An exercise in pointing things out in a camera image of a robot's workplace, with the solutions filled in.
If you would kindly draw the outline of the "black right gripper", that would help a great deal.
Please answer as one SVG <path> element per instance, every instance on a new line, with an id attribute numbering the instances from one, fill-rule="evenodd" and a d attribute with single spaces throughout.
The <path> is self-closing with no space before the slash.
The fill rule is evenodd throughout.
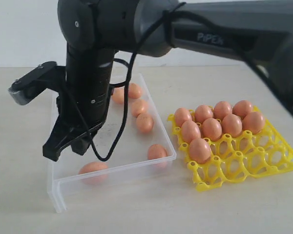
<path id="1" fill-rule="evenodd" d="M 87 132 L 95 133 L 105 123 L 111 91 L 109 80 L 63 84 L 57 101 L 59 116 L 42 147 L 42 155 L 58 161 L 61 152 L 71 144 L 72 151 L 83 156 L 91 145 Z"/>

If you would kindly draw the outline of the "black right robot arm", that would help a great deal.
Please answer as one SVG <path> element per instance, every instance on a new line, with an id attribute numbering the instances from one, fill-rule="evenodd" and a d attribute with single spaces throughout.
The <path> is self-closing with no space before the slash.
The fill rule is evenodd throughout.
<path id="1" fill-rule="evenodd" d="M 293 0 L 185 3 L 177 0 L 61 0 L 67 43 L 59 117 L 43 156 L 71 146 L 83 155 L 102 127 L 116 52 L 162 57 L 173 48 L 243 61 L 293 117 Z"/>

